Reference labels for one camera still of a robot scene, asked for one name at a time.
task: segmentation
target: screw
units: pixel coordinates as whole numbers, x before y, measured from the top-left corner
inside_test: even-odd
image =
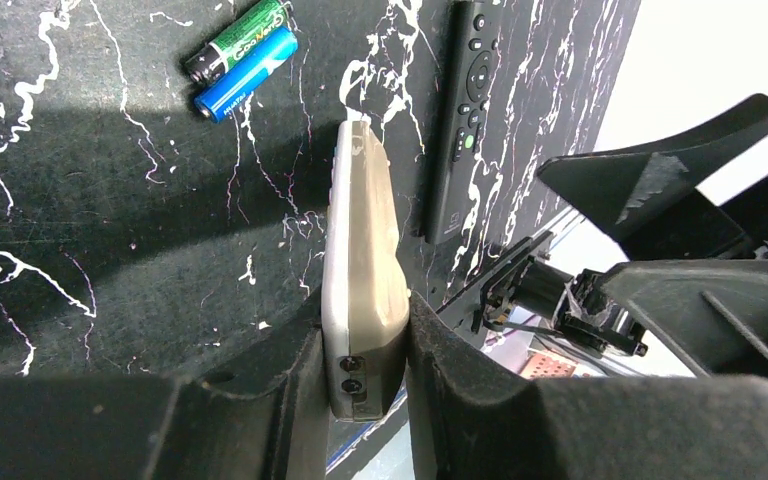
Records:
[[[340,360],[340,368],[346,372],[358,371],[362,365],[362,360],[358,357],[346,357]]]
[[[349,394],[355,394],[360,392],[360,389],[363,387],[363,385],[360,384],[357,380],[345,380],[342,385],[343,391]]]

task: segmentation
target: screw hole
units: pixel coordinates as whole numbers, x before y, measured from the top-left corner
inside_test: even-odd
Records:
[[[204,376],[202,381],[205,383],[209,383],[211,385],[216,385],[219,383],[226,383],[230,382],[236,377],[233,372],[229,372],[228,370],[219,370],[218,372],[211,372]]]

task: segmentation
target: blue battery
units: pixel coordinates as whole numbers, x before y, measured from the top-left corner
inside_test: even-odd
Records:
[[[299,42],[290,29],[275,29],[218,82],[199,94],[196,107],[214,123],[221,122],[298,47]]]

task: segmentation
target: beige plastic object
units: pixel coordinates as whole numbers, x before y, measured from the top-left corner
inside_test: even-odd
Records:
[[[390,408],[405,368],[409,316],[384,146],[364,121],[340,126],[322,288],[331,409],[369,421]]]

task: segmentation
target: black marble surface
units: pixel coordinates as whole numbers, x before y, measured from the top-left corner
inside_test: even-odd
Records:
[[[201,372],[322,273],[339,123],[391,161],[399,258],[441,305],[563,207],[534,178],[592,149],[639,0],[506,0],[462,239],[417,236],[449,2],[295,2],[300,49],[199,118],[180,62],[248,0],[0,0],[0,374]]]

